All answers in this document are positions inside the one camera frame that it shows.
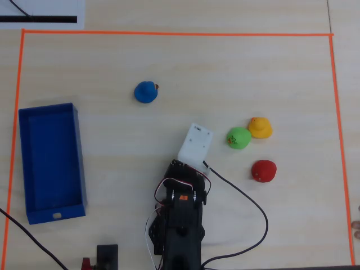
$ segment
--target black object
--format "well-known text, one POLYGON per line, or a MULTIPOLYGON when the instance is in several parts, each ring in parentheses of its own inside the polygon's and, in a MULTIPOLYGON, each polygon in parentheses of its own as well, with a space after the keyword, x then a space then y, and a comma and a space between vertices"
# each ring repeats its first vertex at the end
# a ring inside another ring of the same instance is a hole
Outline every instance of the black object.
POLYGON ((0 23, 66 23, 76 24, 77 16, 0 16, 0 23))
POLYGON ((96 246, 97 270, 118 270, 118 245, 96 246))
POLYGON ((191 167, 173 160, 164 178, 175 178, 188 186, 168 180, 166 200, 149 228, 154 254, 163 256, 163 270, 199 270, 201 241, 205 236, 203 203, 206 203, 204 177, 191 167))

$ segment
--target red object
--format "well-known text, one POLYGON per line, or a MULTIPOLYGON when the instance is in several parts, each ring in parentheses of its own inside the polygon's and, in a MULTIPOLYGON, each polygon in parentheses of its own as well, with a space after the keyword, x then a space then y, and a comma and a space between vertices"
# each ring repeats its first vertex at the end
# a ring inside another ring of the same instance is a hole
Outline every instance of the red object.
POLYGON ((81 265, 81 270, 92 270, 90 265, 90 258, 83 258, 83 264, 81 265))
POLYGON ((251 168, 251 175, 260 183, 267 183, 274 179, 276 165, 270 160, 259 160, 251 168))

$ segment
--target orange tape border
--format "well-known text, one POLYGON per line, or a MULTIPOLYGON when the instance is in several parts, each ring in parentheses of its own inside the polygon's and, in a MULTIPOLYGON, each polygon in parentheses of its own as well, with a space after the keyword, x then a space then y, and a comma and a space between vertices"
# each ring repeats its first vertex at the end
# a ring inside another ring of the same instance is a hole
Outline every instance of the orange tape border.
MULTIPOLYGON (((189 37, 328 37, 329 46, 330 46, 332 79, 333 79, 333 84, 334 84, 337 128, 339 130, 341 163, 342 163, 342 167, 343 167, 343 180, 344 180, 344 192, 345 192, 345 204, 346 204, 346 218, 347 218, 347 223, 348 223, 350 258, 351 258, 351 264, 353 266, 355 265, 355 255, 354 255, 354 246, 353 246, 352 229, 351 229, 348 179, 347 179, 347 169, 346 169, 345 151, 344 151, 344 139, 343 139, 343 131, 341 128, 338 84, 336 81, 334 48, 333 48, 333 44, 332 44, 332 37, 334 36, 334 34, 332 34, 332 33, 177 33, 177 32, 148 32, 148 31, 86 31, 86 30, 68 31, 68 30, 25 30, 25 29, 22 29, 21 30, 21 40, 20 40, 19 64, 17 67, 15 108, 14 108, 13 127, 12 127, 11 161, 10 161, 9 185, 8 185, 7 206, 6 206, 6 213, 8 213, 8 214, 10 214, 10 208, 11 208, 12 179, 13 179, 13 174, 14 174, 14 159, 15 159, 15 145, 16 145, 17 111, 19 108, 21 68, 23 65, 24 40, 25 40, 26 33, 29 33, 29 34, 33 33, 33 34, 170 35, 170 36, 189 36, 189 37)), ((8 229, 9 229, 9 220, 8 220, 8 218, 6 218, 5 219, 5 229, 4 229, 4 242, 3 242, 1 270, 5 270, 8 229)))

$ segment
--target blue plastic box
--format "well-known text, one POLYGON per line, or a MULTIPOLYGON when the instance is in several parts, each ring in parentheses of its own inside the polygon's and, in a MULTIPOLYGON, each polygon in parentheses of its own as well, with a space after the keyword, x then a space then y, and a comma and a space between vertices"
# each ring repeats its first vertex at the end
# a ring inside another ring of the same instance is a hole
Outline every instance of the blue plastic box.
POLYGON ((21 109, 19 124, 29 223, 84 216, 87 202, 75 106, 21 109))

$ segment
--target white plastic block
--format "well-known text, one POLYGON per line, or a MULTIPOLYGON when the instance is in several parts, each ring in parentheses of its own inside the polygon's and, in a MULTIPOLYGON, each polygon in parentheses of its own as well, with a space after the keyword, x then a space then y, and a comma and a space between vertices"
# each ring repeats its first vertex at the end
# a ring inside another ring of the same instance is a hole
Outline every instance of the white plastic block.
POLYGON ((178 154, 178 160, 208 174, 208 169, 203 161, 209 151, 212 138, 212 131, 192 123, 178 154))

